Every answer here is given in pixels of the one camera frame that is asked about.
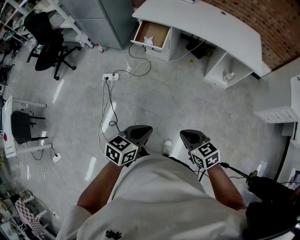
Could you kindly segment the white side table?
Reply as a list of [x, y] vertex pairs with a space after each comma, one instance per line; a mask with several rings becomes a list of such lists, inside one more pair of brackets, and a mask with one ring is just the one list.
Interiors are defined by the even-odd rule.
[[16, 157], [17, 155], [25, 152], [33, 152], [37, 150], [48, 149], [52, 147], [52, 144], [45, 144], [36, 147], [27, 147], [27, 148], [17, 148], [17, 141], [13, 136], [12, 131], [12, 121], [11, 115], [13, 113], [14, 105], [17, 103], [25, 104], [25, 105], [32, 105], [36, 107], [43, 107], [46, 108], [47, 104], [44, 103], [37, 103], [22, 99], [17, 99], [12, 95], [7, 99], [3, 108], [2, 108], [2, 128], [3, 128], [3, 144], [4, 144], [4, 152], [7, 158]]

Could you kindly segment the checkered cloth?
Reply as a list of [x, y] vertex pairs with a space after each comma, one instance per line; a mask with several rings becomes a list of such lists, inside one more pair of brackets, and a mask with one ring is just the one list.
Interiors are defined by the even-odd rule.
[[44, 231], [42, 229], [42, 226], [40, 224], [39, 218], [35, 217], [31, 211], [26, 207], [26, 205], [22, 202], [21, 198], [19, 198], [15, 202], [15, 208], [17, 210], [17, 213], [21, 219], [21, 221], [25, 224], [28, 225], [32, 233], [36, 237], [42, 238], [44, 235]]

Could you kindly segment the grey metal cabinet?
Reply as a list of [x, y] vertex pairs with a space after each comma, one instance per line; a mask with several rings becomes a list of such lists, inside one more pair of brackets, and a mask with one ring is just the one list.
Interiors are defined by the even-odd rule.
[[94, 44], [122, 49], [137, 26], [132, 0], [59, 0]]

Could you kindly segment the person's white shoe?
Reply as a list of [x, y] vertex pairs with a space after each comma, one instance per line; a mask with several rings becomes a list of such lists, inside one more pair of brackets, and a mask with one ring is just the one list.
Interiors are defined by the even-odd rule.
[[166, 140], [163, 144], [162, 155], [165, 157], [170, 157], [173, 150], [173, 144], [170, 139]]

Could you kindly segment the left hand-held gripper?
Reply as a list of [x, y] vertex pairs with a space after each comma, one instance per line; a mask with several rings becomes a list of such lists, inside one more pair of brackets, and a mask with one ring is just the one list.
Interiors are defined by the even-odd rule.
[[105, 143], [106, 158], [117, 166], [128, 166], [135, 161], [141, 148], [146, 144], [153, 132], [148, 125], [134, 125], [127, 127]]

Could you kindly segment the white slatted panel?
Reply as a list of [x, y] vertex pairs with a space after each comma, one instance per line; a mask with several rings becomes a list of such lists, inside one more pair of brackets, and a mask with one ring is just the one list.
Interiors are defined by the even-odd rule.
[[254, 111], [254, 114], [266, 123], [271, 124], [300, 121], [300, 113], [296, 113], [296, 111], [290, 106]]

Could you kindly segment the person's right forearm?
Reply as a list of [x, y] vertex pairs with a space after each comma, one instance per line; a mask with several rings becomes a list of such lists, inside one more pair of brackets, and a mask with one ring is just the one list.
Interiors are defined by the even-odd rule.
[[219, 164], [207, 172], [217, 201], [234, 210], [246, 208], [241, 194]]

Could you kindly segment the person's left forearm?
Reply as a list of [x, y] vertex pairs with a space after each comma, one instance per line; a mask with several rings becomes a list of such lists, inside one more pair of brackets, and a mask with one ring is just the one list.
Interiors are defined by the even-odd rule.
[[122, 166], [109, 162], [80, 195], [77, 206], [95, 214], [103, 208], [117, 182]]

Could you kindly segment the white curved desk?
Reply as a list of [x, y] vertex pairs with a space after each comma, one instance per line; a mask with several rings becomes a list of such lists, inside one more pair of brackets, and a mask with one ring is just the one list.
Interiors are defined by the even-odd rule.
[[[195, 0], [146, 0], [132, 15], [190, 33], [215, 46], [204, 75], [223, 89], [252, 73], [263, 77], [271, 69], [262, 60], [261, 37], [244, 22], [209, 3]], [[235, 77], [223, 80], [228, 73]]]

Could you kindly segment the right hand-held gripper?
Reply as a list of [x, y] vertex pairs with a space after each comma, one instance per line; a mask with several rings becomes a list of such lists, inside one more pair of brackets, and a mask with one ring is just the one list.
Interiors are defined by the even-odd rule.
[[208, 170], [220, 162], [220, 150], [212, 144], [203, 132], [186, 129], [180, 131], [180, 138], [188, 150], [190, 160], [198, 167]]

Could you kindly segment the black adapter bundle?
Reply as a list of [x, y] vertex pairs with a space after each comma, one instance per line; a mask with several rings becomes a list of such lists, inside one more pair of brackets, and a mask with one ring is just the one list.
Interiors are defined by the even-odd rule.
[[200, 59], [203, 56], [210, 57], [215, 50], [215, 46], [212, 43], [207, 43], [206, 40], [201, 41], [199, 39], [190, 38], [186, 49], [197, 59]]

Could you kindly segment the person's white shirt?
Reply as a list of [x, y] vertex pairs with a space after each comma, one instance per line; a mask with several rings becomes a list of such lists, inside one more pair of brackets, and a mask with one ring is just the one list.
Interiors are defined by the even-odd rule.
[[246, 227], [246, 208], [207, 195], [188, 165], [147, 155], [121, 170], [98, 212], [71, 206], [56, 240], [241, 240]]

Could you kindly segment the wooden drawer with white front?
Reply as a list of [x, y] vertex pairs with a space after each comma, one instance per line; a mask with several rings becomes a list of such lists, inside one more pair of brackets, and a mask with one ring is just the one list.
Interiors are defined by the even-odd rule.
[[[131, 43], [142, 46], [146, 50], [150, 49], [156, 52], [161, 52], [167, 43], [170, 33], [171, 28], [169, 26], [142, 20], [134, 39], [131, 40]], [[145, 44], [144, 36], [148, 38], [153, 37], [153, 45]]]

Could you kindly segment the white frame table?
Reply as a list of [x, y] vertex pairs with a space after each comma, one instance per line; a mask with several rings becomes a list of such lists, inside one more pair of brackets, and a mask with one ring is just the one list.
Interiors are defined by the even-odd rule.
[[41, 0], [35, 7], [35, 11], [47, 13], [52, 28], [58, 29], [63, 34], [65, 42], [76, 42], [82, 47], [94, 47], [89, 37], [59, 0]]

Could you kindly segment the cluttered white shelf rack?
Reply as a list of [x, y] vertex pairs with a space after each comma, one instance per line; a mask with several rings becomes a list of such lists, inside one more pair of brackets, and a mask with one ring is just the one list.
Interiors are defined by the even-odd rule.
[[0, 0], [0, 39], [26, 42], [29, 32], [24, 20], [36, 4], [36, 0]]

